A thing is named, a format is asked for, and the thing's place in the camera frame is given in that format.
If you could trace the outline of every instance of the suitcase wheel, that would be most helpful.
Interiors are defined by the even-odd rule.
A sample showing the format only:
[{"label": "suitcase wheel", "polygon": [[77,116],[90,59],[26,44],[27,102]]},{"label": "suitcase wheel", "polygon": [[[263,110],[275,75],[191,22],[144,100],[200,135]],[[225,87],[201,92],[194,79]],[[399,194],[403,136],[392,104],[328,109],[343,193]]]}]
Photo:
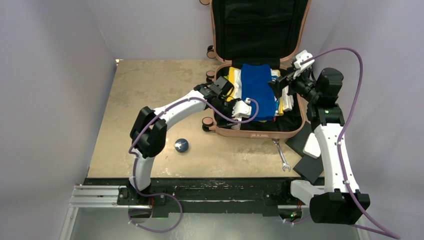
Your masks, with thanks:
[{"label": "suitcase wheel", "polygon": [[213,49],[212,50],[208,50],[207,53],[206,53],[206,56],[208,58],[210,58],[210,59],[214,59],[215,58],[215,52],[214,52],[214,50]]},{"label": "suitcase wheel", "polygon": [[213,79],[214,77],[215,77],[215,71],[212,71],[212,70],[210,70],[210,71],[207,71],[206,72],[206,77],[208,78],[208,79]]},{"label": "suitcase wheel", "polygon": [[201,120],[201,129],[205,132],[211,132],[212,130],[209,129],[209,127],[212,127],[214,125],[214,120],[212,117],[204,117]]},{"label": "suitcase wheel", "polygon": [[199,2],[203,5],[209,5],[210,0],[199,0]]}]

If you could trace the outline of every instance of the blue folded cloth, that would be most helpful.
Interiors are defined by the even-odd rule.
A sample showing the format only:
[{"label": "blue folded cloth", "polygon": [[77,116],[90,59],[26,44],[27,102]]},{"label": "blue folded cloth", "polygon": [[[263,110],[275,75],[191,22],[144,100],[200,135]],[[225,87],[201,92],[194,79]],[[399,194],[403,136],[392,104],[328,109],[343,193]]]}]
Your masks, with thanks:
[{"label": "blue folded cloth", "polygon": [[[270,121],[276,113],[274,92],[268,85],[271,81],[271,67],[269,65],[252,66],[243,64],[241,67],[241,99],[251,98],[259,104],[259,112],[255,121]],[[252,116],[256,112],[256,105],[252,106]]]}]

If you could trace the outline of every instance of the open suitcase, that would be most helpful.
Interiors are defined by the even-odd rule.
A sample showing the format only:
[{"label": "open suitcase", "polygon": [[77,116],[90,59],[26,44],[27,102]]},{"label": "open suitcase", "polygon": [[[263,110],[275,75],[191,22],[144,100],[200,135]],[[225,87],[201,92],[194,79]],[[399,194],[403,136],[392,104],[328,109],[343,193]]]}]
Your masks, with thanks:
[{"label": "open suitcase", "polygon": [[[213,46],[208,47],[207,56],[216,57],[222,64],[206,76],[214,81],[226,76],[230,67],[240,69],[243,64],[267,64],[279,69],[281,76],[286,75],[287,66],[299,51],[310,1],[210,0]],[[293,97],[293,110],[277,116],[275,121],[249,122],[236,130],[214,113],[209,130],[227,137],[291,138],[306,119],[302,98],[297,94]]]}]

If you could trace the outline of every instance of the black panel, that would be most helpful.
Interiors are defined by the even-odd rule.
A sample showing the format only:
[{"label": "black panel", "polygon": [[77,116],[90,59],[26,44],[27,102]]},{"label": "black panel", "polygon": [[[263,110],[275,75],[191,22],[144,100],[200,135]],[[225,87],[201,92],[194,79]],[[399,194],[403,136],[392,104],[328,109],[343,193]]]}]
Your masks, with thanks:
[{"label": "black panel", "polygon": [[293,170],[302,178],[315,183],[318,177],[324,172],[323,159],[321,156],[313,158],[305,154],[296,166],[294,166]]},{"label": "black panel", "polygon": [[280,59],[296,48],[308,0],[214,0],[216,53]]},{"label": "black panel", "polygon": [[[279,205],[297,205],[299,200],[290,194],[290,185],[300,177],[243,177],[243,178],[171,178],[152,177],[145,194],[168,193],[181,201],[185,213],[257,213],[263,216],[278,216],[284,210]],[[146,205],[148,200],[135,196],[129,187],[128,178],[86,178],[86,186],[122,186],[119,189],[118,205]],[[320,177],[316,186],[324,185]],[[168,213],[180,210],[173,199],[155,197],[153,217],[167,217]],[[291,211],[284,213],[290,217]]]},{"label": "black panel", "polygon": [[[354,195],[365,210],[370,206],[368,194]],[[351,195],[346,192],[326,192],[316,195],[310,200],[309,210],[312,220],[319,224],[352,225],[362,216]]]},{"label": "black panel", "polygon": [[236,69],[242,69],[243,64],[248,64],[252,66],[258,65],[269,65],[271,69],[280,68],[280,59],[277,58],[264,58],[264,57],[255,57],[255,58],[237,58],[234,59],[231,65]]}]

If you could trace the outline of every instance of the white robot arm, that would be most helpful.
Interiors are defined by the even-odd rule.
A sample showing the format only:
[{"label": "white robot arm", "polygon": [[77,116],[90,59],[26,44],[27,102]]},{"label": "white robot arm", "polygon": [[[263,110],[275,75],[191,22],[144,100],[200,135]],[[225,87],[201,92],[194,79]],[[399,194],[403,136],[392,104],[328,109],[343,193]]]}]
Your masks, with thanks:
[{"label": "white robot arm", "polygon": [[225,101],[222,97],[232,88],[232,84],[223,77],[217,79],[211,84],[200,84],[191,90],[187,95],[180,99],[171,102],[168,105],[155,108],[150,110],[148,107],[141,109],[138,114],[137,120],[131,130],[131,138],[133,141],[136,140],[143,127],[156,115],[163,112],[162,115],[155,121],[152,127],[142,134],[137,141],[135,151],[137,156],[141,156],[136,164],[135,179],[130,177],[129,181],[133,187],[142,191],[146,189],[151,183],[151,173],[155,156],[162,151],[165,146],[166,131],[168,131],[173,125],[186,117],[202,112],[207,108],[206,102],[219,109],[221,113],[224,113],[228,117],[239,118],[250,117],[252,113],[252,107],[247,103],[250,103],[250,99],[247,98],[244,101],[241,99],[234,99],[230,102]]},{"label": "white robot arm", "polygon": [[[314,222],[354,224],[362,213],[349,194],[342,168],[345,168],[347,181],[365,209],[370,205],[370,198],[368,194],[360,193],[349,164],[344,136],[338,142],[339,134],[345,124],[343,113],[336,104],[338,93],[342,87],[343,75],[334,68],[325,68],[316,82],[311,81],[309,73],[306,71],[310,71],[313,60],[301,64],[311,57],[310,53],[302,51],[292,63],[292,73],[268,82],[276,98],[281,96],[283,88],[289,86],[291,93],[300,94],[308,101],[307,117],[311,122],[322,155],[325,173],[324,190],[312,186],[308,181],[294,180],[291,182],[290,192],[294,197],[310,206],[309,210]],[[249,103],[249,99],[246,99],[245,103],[241,99],[226,102],[222,98],[232,87],[228,80],[220,77],[214,83],[196,86],[186,96],[166,106],[154,110],[148,107],[142,108],[130,133],[135,143],[133,144],[134,150],[140,156],[135,166],[136,184],[134,184],[134,178],[131,177],[131,185],[140,191],[150,185],[153,161],[165,146],[166,131],[191,114],[205,110],[206,102],[217,108],[226,117],[250,116],[251,107],[246,104]],[[151,125],[150,123],[155,117],[157,119]],[[139,136],[146,125],[150,125],[149,128],[146,128],[146,132]],[[339,145],[345,166],[342,166],[339,160]]]}]

